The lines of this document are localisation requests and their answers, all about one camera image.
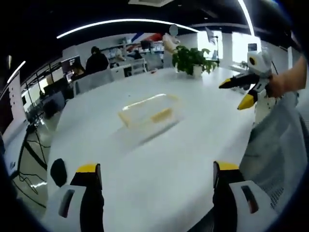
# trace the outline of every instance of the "ceiling light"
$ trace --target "ceiling light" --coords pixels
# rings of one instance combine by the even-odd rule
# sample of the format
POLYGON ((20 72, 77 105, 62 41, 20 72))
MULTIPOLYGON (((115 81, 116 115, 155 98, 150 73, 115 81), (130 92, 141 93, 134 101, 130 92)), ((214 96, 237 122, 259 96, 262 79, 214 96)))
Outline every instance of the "ceiling light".
POLYGON ((252 21, 250 19, 248 9, 247 9, 245 3, 243 2, 243 0, 238 0, 238 3, 240 4, 242 11, 243 11, 243 13, 246 17, 246 20, 247 20, 247 23, 248 23, 248 26, 249 26, 249 29, 250 29, 250 33, 251 33, 252 36, 254 36, 253 25, 252 25, 252 21))
POLYGON ((6 83, 9 83, 11 81, 11 79, 16 75, 16 73, 21 69, 21 67, 25 64, 26 62, 23 61, 18 67, 17 69, 12 73, 12 75, 10 76, 9 80, 6 83))
POLYGON ((191 30, 194 32, 199 32, 199 30, 195 30, 193 28, 190 27, 186 27, 177 23, 170 23, 170 22, 165 22, 165 21, 160 21, 160 20, 154 20, 154 19, 140 19, 140 18, 125 18, 125 19, 115 19, 115 20, 108 20, 108 21, 102 21, 102 22, 97 22, 97 23, 92 23, 92 24, 88 24, 79 28, 75 28, 73 30, 69 30, 61 35, 57 36, 57 39, 60 39, 63 36, 66 36, 68 34, 71 34, 73 32, 76 32, 78 30, 82 30, 85 28, 90 28, 93 26, 97 26, 97 25, 102 25, 102 24, 108 24, 108 23, 120 23, 120 22, 149 22, 149 23, 161 23, 161 24, 167 24, 167 25, 173 25, 176 24, 179 28, 183 28, 183 29, 187 29, 187 30, 191 30))

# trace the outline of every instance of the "window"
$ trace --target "window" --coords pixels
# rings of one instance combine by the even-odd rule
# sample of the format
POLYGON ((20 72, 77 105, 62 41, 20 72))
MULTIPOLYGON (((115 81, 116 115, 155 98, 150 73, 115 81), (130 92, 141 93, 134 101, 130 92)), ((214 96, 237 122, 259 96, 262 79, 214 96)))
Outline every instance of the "window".
POLYGON ((257 44, 257 50, 261 51, 261 40, 256 36, 233 32, 232 43, 233 62, 235 63, 247 62, 248 44, 257 44))
POLYGON ((213 38, 214 43, 210 43, 208 40, 208 35, 206 31, 201 31, 197 34, 197 48, 202 50, 203 48, 209 49, 211 52, 204 56, 209 59, 216 60, 217 55, 219 55, 219 59, 223 59, 223 43, 222 43, 222 32, 218 30, 214 30, 213 36, 218 36, 217 38, 213 38))

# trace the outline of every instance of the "floor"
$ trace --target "floor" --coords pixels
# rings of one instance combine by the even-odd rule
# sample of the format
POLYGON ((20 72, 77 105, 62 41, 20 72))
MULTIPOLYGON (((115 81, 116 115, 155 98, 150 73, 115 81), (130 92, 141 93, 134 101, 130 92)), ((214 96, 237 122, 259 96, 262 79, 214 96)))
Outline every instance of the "floor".
MULTIPOLYGON (((41 160, 48 162, 48 155, 54 131, 56 130, 61 113, 56 113, 51 119, 42 120, 38 126, 38 136, 42 145, 40 147, 35 133, 28 136, 27 140, 32 149, 37 153, 41 160)), ((24 149, 21 165, 21 175, 13 180, 15 183, 18 198, 21 199, 31 213, 41 219, 45 213, 47 203, 47 172, 35 159, 24 149)))

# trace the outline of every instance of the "black ceiling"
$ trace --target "black ceiling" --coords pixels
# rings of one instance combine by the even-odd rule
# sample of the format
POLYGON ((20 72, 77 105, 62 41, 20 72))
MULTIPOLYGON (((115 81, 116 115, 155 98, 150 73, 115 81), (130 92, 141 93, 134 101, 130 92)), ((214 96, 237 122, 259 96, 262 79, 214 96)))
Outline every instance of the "black ceiling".
MULTIPOLYGON (((77 2, 6 2, 6 8, 3 7, 0 14, 4 35, 0 50, 2 55, 10 54, 17 60, 27 61, 23 67, 24 78, 50 59, 61 56, 63 49, 74 44, 129 32, 167 32, 169 28, 154 23, 126 22, 96 26, 56 39, 56 36, 68 30, 89 23, 119 18, 147 18, 186 26, 209 22, 247 24, 237 0, 175 0, 160 8, 128 5, 128 0, 77 2)), ((245 2, 255 27, 277 35, 288 30, 263 0, 245 2)))

